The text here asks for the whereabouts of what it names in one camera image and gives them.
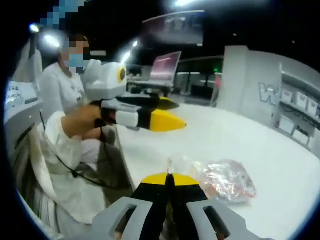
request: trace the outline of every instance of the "face mask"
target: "face mask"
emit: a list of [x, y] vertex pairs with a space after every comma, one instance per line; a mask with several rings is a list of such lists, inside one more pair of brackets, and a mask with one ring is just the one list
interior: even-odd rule
[[64, 61], [64, 64], [72, 73], [80, 74], [87, 68], [88, 61], [84, 60], [83, 54], [70, 54], [69, 61]]
[[83, 54], [70, 54], [69, 61], [64, 61], [64, 64], [68, 68], [84, 68], [85, 61]]

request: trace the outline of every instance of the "ceiling light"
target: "ceiling light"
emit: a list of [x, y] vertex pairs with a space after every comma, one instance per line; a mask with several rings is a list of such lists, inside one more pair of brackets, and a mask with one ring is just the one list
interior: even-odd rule
[[32, 32], [32, 33], [38, 33], [40, 30], [39, 30], [39, 27], [37, 26], [37, 25], [35, 25], [35, 24], [31, 24], [30, 26], [29, 26], [29, 29], [30, 29], [30, 31]]
[[51, 46], [53, 46], [53, 47], [55, 47], [55, 48], [59, 48], [59, 47], [60, 47], [59, 41], [58, 41], [56, 38], [54, 38], [53, 36], [46, 35], [46, 36], [44, 37], [44, 39], [46, 40], [46, 42], [47, 42], [49, 45], [51, 45]]
[[188, 5], [192, 2], [194, 2], [195, 0], [177, 0], [177, 2], [175, 3], [178, 7], [183, 7], [185, 5]]
[[130, 57], [131, 53], [130, 52], [127, 52], [124, 56], [123, 56], [123, 59], [121, 61], [121, 64], [124, 64], [128, 58]]

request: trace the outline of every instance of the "laptop screen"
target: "laptop screen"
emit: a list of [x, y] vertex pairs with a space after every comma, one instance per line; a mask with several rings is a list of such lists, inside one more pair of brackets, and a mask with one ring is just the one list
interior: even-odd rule
[[150, 81], [173, 86], [181, 51], [158, 56], [153, 63]]

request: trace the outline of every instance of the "gray gripper frame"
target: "gray gripper frame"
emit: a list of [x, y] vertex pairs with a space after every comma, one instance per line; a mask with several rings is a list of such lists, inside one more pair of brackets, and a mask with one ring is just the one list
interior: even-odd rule
[[[93, 219], [90, 232], [65, 237], [62, 240], [114, 240], [116, 228], [129, 209], [135, 210], [124, 229], [121, 240], [139, 240], [152, 204], [149, 201], [122, 197]], [[208, 209], [213, 212], [214, 220], [218, 222], [216, 225], [227, 232], [228, 236], [225, 240], [272, 240], [254, 235], [247, 229], [244, 218], [216, 199], [189, 202], [187, 207], [192, 215], [199, 240], [218, 240], [205, 212]]]
[[[227, 233], [225, 240], [262, 240], [247, 229], [243, 217], [216, 199], [189, 202], [186, 204], [194, 221], [199, 240], [218, 240], [213, 225]], [[206, 212], [214, 218], [212, 223]]]
[[110, 207], [99, 213], [92, 222], [88, 233], [62, 240], [115, 240], [115, 231], [129, 209], [135, 209], [130, 217], [121, 240], [139, 240], [152, 202], [122, 197]]

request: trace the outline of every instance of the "white box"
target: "white box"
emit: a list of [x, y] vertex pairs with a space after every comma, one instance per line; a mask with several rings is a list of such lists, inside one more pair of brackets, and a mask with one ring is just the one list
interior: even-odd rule
[[291, 135], [294, 128], [295, 128], [295, 123], [291, 119], [283, 115], [280, 116], [279, 129]]
[[301, 92], [296, 92], [293, 95], [293, 103], [297, 105], [299, 108], [306, 110], [308, 104], [308, 97]]
[[310, 113], [312, 116], [316, 116], [317, 114], [317, 110], [318, 110], [318, 103], [316, 103], [315, 101], [313, 101], [312, 99], [308, 99], [308, 105], [306, 110], [308, 111], [308, 113]]
[[307, 145], [308, 144], [308, 136], [304, 135], [302, 132], [299, 130], [294, 130], [293, 135], [292, 135], [296, 140], [298, 140], [300, 143]]
[[293, 93], [291, 91], [288, 91], [286, 89], [282, 89], [281, 99], [284, 102], [291, 103], [292, 102], [292, 96], [293, 96]]
[[312, 149], [314, 147], [314, 138], [311, 136], [308, 142], [308, 148]]

